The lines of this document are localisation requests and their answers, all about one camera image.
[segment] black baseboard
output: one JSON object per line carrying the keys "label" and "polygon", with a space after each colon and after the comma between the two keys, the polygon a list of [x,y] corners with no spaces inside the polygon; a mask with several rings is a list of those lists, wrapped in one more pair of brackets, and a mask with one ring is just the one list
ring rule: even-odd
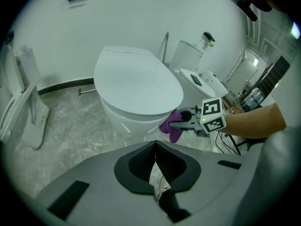
{"label": "black baseboard", "polygon": [[54,85],[54,86],[50,86],[50,87],[41,89],[41,90],[39,90],[39,95],[43,95],[43,94],[53,92],[53,91],[56,91],[59,89],[66,89],[66,88],[70,88],[70,87],[92,85],[92,84],[94,84],[93,78],[78,80],[78,81],[70,81],[70,82],[66,82],[66,83],[62,83],[62,84],[58,84],[58,85]]}

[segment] wire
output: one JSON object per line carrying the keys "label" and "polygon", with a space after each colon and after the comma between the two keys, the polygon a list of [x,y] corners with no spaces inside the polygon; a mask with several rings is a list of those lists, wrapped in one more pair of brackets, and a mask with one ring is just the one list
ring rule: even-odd
{"label": "wire", "polygon": [[157,200],[159,199],[159,197],[162,195],[162,193],[161,193],[161,182],[162,182],[163,177],[164,177],[164,176],[162,175],[161,180],[160,180],[160,182],[159,182],[159,190],[160,190],[160,192],[159,192],[158,197],[156,197],[155,201],[157,201]]}
{"label": "wire", "polygon": [[218,133],[217,133],[217,135],[216,135],[216,139],[215,139],[215,145],[217,146],[217,148],[218,148],[218,149],[220,149],[220,148],[218,147],[217,143],[216,143],[216,140],[217,140],[217,137],[218,137],[218,135],[219,135],[219,132],[218,132]]}
{"label": "wire", "polygon": [[236,151],[234,151],[227,143],[225,143],[223,140],[222,140],[222,142],[223,142],[223,144],[225,145],[225,146],[227,146],[229,149],[231,149],[232,150],[232,152],[234,152],[236,155],[238,155],[238,153],[236,152]]}

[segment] wall-mounted toilet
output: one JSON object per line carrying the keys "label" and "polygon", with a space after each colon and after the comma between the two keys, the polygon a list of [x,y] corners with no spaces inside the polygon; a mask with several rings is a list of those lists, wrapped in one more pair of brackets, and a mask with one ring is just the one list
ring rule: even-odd
{"label": "wall-mounted toilet", "polygon": [[183,100],[175,76],[140,48],[105,47],[96,63],[94,83],[111,123],[130,136],[151,133]]}
{"label": "wall-mounted toilet", "polygon": [[[180,40],[178,44],[174,57],[168,67],[181,84],[184,92],[183,101],[178,106],[178,109],[195,106],[204,99],[216,97],[213,89],[196,73],[203,53],[195,44],[187,41]],[[200,84],[194,82],[193,76]]]}

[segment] toilet tank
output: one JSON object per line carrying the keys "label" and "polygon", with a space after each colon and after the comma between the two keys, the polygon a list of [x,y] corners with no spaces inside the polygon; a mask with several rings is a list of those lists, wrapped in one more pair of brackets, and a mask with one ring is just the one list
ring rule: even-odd
{"label": "toilet tank", "polygon": [[196,72],[196,70],[198,70],[198,63],[203,54],[204,52],[199,49],[197,45],[180,40],[168,68],[171,71],[186,69]]}

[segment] person's forearm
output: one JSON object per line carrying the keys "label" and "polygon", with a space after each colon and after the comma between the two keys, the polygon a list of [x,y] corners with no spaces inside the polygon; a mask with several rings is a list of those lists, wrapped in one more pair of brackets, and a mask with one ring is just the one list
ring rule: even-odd
{"label": "person's forearm", "polygon": [[276,104],[242,114],[228,115],[226,125],[221,132],[244,138],[265,138],[286,127]]}

